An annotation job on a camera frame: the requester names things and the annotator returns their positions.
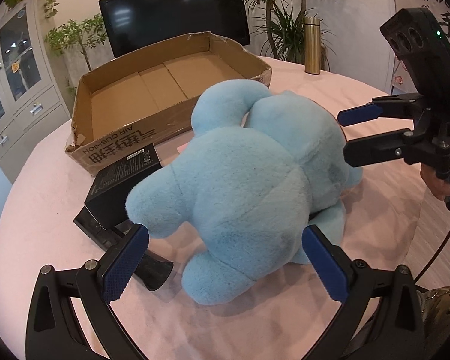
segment black cable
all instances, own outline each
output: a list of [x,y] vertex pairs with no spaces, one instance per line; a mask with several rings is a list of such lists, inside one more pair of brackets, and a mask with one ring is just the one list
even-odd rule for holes
[[437,259],[438,255],[442,252],[443,248],[445,247],[445,245],[447,244],[449,239],[450,239],[450,231],[448,232],[447,236],[445,237],[445,239],[443,240],[442,244],[437,249],[437,251],[435,252],[433,257],[430,259],[430,261],[427,263],[427,265],[422,269],[422,271],[417,275],[417,277],[413,281],[414,283],[417,283],[417,281],[420,280],[420,278],[427,271],[427,269],[430,268],[430,266],[434,263],[434,261]]

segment pink tablecloth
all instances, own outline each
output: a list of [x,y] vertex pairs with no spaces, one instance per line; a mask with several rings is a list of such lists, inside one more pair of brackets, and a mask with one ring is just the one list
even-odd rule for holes
[[[334,115],[384,95],[343,76],[326,72],[312,76],[296,64],[267,62],[273,68],[274,92],[293,90]],[[407,121],[384,119],[348,127],[346,134],[357,138],[409,126]],[[0,221],[0,335],[20,359],[40,267],[78,268],[103,253],[72,222],[92,179],[63,151],[69,130],[66,123],[36,147],[13,185]],[[188,132],[160,145],[162,161],[172,161],[178,155],[176,148],[191,137]],[[414,237],[424,191],[417,167],[401,160],[367,167],[362,184],[344,198],[348,213],[344,250],[373,267],[394,269]],[[152,240],[152,251],[176,262],[173,276],[154,293],[132,279],[122,298],[112,303],[151,360],[300,359],[338,309],[312,267],[293,264],[229,304],[199,306],[181,289],[180,272],[202,247],[187,224],[167,239]],[[82,309],[78,315],[92,347],[102,352]]]

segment screw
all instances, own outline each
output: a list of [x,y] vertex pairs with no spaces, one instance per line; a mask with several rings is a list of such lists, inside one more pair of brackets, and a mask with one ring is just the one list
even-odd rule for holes
[[397,267],[397,271],[404,275],[410,274],[410,269],[408,269],[408,267],[406,265],[399,265]]
[[363,269],[367,266],[367,263],[363,261],[362,259],[358,259],[355,261],[355,265],[357,268]]
[[46,275],[48,273],[50,273],[50,271],[52,270],[52,266],[51,265],[45,265],[42,267],[42,269],[40,270],[40,273],[42,275]]
[[96,259],[90,259],[85,263],[85,269],[87,269],[88,271],[91,271],[93,269],[95,269],[98,265],[98,262],[96,261]]

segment stuffed animal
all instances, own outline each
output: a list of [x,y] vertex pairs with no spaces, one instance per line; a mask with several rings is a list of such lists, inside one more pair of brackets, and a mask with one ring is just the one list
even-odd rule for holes
[[345,163],[346,138],[333,115],[293,92],[274,96],[258,81],[237,79],[207,89],[191,121],[195,137],[133,188],[126,209],[152,238],[185,221],[198,230],[207,251],[182,276],[197,303],[229,302],[287,263],[307,264],[309,224],[340,243],[340,195],[362,171]]

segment wooden floor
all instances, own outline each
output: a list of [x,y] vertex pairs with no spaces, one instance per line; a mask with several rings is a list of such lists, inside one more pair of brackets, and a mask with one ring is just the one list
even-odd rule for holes
[[[430,260],[449,230],[450,212],[445,203],[435,199],[427,190],[415,237],[404,261],[413,276]],[[418,284],[428,289],[450,285],[450,240]]]

